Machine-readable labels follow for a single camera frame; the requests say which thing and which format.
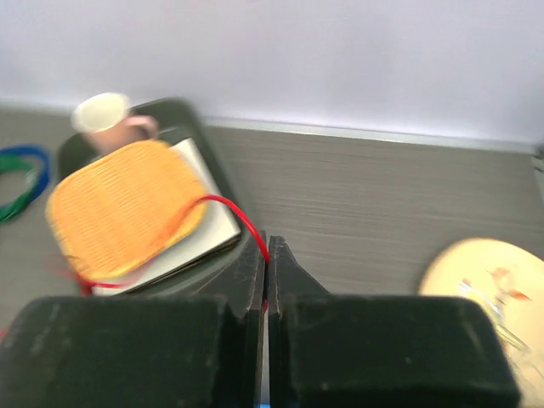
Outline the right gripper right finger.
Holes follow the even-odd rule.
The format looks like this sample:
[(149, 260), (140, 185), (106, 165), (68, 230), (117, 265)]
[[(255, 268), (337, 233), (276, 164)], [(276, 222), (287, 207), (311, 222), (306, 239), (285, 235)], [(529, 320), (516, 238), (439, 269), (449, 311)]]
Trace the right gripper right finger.
[(273, 407), (516, 407), (490, 319), (462, 297), (344, 296), (269, 241)]

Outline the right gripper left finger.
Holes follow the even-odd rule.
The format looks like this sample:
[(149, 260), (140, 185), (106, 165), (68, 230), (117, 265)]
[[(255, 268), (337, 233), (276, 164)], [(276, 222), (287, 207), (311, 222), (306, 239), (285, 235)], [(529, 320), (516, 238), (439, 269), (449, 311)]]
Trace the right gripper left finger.
[(4, 407), (256, 407), (265, 262), (253, 238), (153, 286), (41, 297), (1, 341)]

